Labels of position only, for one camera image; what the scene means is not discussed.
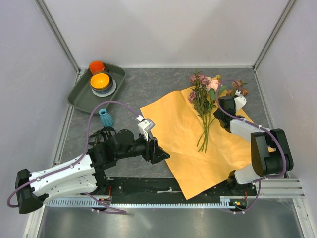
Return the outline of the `black ribbon with gold text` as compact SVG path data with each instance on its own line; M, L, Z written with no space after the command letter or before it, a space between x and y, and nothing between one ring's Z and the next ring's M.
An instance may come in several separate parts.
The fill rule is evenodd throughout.
M104 126L101 130L97 130L89 136L88 145L95 147L97 144L107 141L114 135L116 135L116 131L113 127Z

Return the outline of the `orange flower bouquet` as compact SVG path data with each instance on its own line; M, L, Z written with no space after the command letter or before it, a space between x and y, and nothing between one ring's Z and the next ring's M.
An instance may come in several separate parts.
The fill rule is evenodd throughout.
M226 86L221 85L220 75L211 78L198 71L194 72L190 77L190 82L194 87L192 88L188 101L193 104L203 124L203 133L197 142L197 147L199 147L200 152L206 152L209 127L215 120L215 117L212 117L211 113L212 110L216 108L216 99L218 98L216 92L218 92L219 95L225 92L227 96L234 96L237 91L240 91L243 96L246 96L248 95L248 91L244 88L246 83L241 80L233 82L233 89L227 90Z

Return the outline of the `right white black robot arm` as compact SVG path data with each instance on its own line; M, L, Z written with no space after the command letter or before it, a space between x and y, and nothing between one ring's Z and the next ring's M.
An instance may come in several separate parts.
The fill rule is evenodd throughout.
M218 109L214 116L227 132L238 135L251 143L251 162L241 169L230 172L227 189L238 195L245 184L267 178L283 177L293 170L294 161L282 129L269 129L236 115L238 109L246 104L244 96L224 96L217 100Z

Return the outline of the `orange wrapping paper sheet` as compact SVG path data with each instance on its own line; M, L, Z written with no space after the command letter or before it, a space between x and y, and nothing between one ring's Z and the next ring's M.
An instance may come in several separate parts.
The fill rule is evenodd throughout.
M225 181L229 173L251 163L251 144L227 132L214 120L209 127L206 152L197 143L203 140L202 120L189 103L191 88L171 92L141 108L151 119L151 130L170 158L166 160L186 199Z

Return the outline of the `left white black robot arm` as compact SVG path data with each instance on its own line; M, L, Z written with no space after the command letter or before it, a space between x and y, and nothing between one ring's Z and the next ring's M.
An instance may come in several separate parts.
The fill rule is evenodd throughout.
M18 211L28 214L57 198L88 193L103 195L109 184L105 170L116 166L118 160L142 156L151 164L170 158L155 137L135 138L129 130L109 135L104 141L90 142L84 155L46 170L17 173L15 188Z

